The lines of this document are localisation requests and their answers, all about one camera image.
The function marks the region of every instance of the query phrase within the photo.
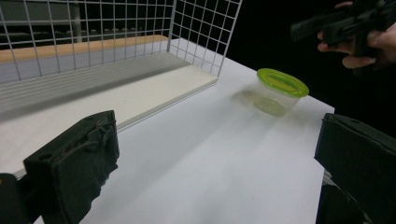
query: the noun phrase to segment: white shelf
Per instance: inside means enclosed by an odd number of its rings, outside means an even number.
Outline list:
[[[0,88],[0,172],[86,116],[114,110],[118,129],[217,81],[170,53],[110,63]]]

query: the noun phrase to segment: wooden board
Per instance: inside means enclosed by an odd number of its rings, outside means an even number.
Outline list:
[[[3,49],[0,50],[0,63],[11,63],[14,61],[12,53],[14,54],[15,60],[32,60],[36,57],[48,58],[56,57],[57,55],[67,55],[73,53],[84,53],[88,51],[97,51],[102,49],[114,49],[122,48],[126,46],[141,45],[151,42],[164,41],[168,38],[163,35],[146,35],[138,37],[127,37],[117,38],[108,40],[97,40],[90,42],[74,43],[74,44],[62,44],[56,46],[42,46],[36,48],[24,48],[24,49]]]

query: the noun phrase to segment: finger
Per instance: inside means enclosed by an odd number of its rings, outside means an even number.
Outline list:
[[[349,6],[351,6],[352,4],[353,4],[353,2],[342,2],[342,3],[339,3],[339,4],[335,5],[335,8],[339,8],[339,7],[349,7]]]
[[[364,67],[367,65],[370,65],[372,63],[375,63],[375,58],[370,58],[370,57],[355,57],[355,56],[346,56],[343,59],[343,65],[346,68],[358,68],[358,67]]]
[[[318,39],[319,39],[319,40],[322,40],[322,39],[323,39],[323,31],[320,31],[320,32],[318,33]]]
[[[352,46],[351,46],[351,42],[350,41],[346,41],[346,42],[341,42],[337,45],[334,46],[328,46],[325,43],[320,43],[318,44],[318,50],[320,52],[342,52],[342,53],[347,53],[347,54],[352,54]]]

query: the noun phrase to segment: black background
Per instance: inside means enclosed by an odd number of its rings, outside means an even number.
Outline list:
[[[342,1],[249,1],[242,3],[227,57],[251,69],[273,68],[304,82],[309,95],[341,114],[381,131],[393,129],[378,104],[375,77],[355,77],[342,65],[344,53],[322,53],[315,35],[290,40],[290,26],[333,8]]]

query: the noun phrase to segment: white wire mesh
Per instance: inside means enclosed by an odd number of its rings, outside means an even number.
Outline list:
[[[242,0],[2,0],[0,83],[162,52],[218,75],[241,4]]]

